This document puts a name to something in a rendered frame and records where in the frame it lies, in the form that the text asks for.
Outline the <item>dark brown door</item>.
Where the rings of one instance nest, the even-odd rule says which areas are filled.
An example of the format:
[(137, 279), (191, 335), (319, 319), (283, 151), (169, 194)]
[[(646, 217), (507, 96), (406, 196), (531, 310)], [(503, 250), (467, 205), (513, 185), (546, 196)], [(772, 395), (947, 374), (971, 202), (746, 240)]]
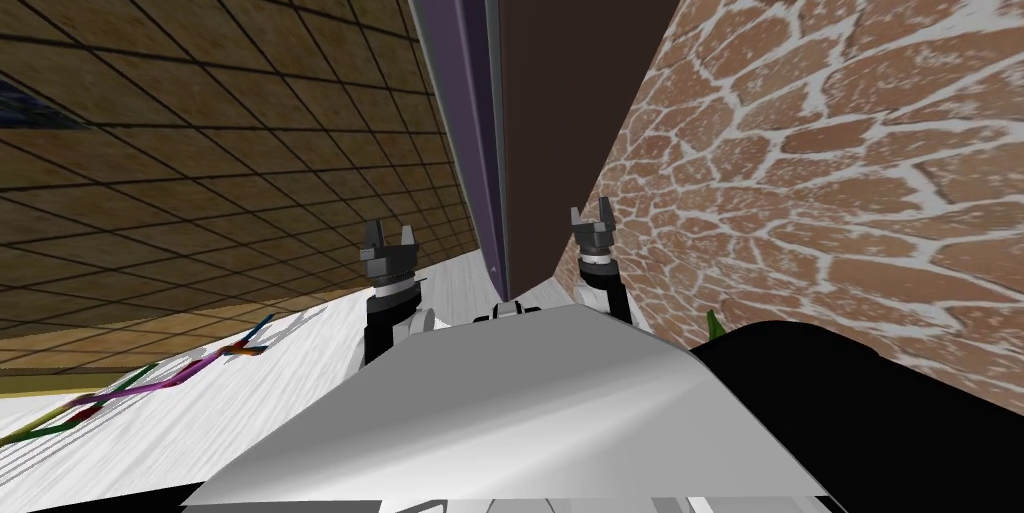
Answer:
[(510, 298), (551, 277), (681, 0), (498, 0)]

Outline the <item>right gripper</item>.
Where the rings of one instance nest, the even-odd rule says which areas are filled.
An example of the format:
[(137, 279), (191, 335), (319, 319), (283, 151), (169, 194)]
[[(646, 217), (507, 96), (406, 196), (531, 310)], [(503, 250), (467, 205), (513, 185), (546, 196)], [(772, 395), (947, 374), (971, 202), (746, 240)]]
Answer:
[(598, 199), (598, 213), (600, 221), (584, 223), (579, 208), (570, 208), (570, 222), (582, 255), (605, 257), (611, 254), (616, 224), (611, 201), (607, 196)]

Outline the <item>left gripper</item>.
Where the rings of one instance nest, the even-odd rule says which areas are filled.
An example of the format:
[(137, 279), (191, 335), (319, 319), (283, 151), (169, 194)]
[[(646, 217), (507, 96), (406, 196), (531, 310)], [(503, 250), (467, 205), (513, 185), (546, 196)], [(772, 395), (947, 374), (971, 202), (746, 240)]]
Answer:
[(416, 268), (418, 249), (418, 242), (410, 225), (402, 226), (398, 245), (385, 245), (381, 221), (367, 221), (360, 251), (365, 275), (377, 286), (394, 283), (392, 277), (408, 276)]

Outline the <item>multicoloured rod frame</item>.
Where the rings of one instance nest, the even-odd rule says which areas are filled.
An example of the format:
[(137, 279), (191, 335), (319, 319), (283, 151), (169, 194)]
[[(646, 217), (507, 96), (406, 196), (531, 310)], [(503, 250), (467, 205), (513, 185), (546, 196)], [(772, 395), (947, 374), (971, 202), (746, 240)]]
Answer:
[(140, 368), (140, 370), (132, 374), (109, 392), (89, 393), (78, 396), (59, 407), (52, 409), (52, 411), (44, 414), (34, 421), (29, 422), (24, 427), (0, 438), (0, 447), (74, 429), (92, 416), (96, 415), (108, 402), (112, 400), (176, 387), (187, 382), (194, 376), (205, 370), (206, 367), (217, 361), (221, 357), (259, 356), (267, 350), (267, 346), (250, 347), (249, 343), (263, 329), (263, 327), (274, 317), (274, 313), (267, 315), (263, 320), (252, 327), (252, 329), (246, 333), (244, 337), (229, 345), (216, 349), (208, 355), (191, 360), (177, 373), (163, 381), (135, 386), (135, 383), (155, 370), (157, 364), (150, 364)]

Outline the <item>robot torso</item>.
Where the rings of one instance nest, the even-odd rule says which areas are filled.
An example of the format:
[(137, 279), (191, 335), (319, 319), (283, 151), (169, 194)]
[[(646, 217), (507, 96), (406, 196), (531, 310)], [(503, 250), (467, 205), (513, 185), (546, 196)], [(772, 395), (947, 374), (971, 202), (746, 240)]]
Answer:
[(184, 513), (829, 513), (697, 357), (582, 305), (413, 335)]

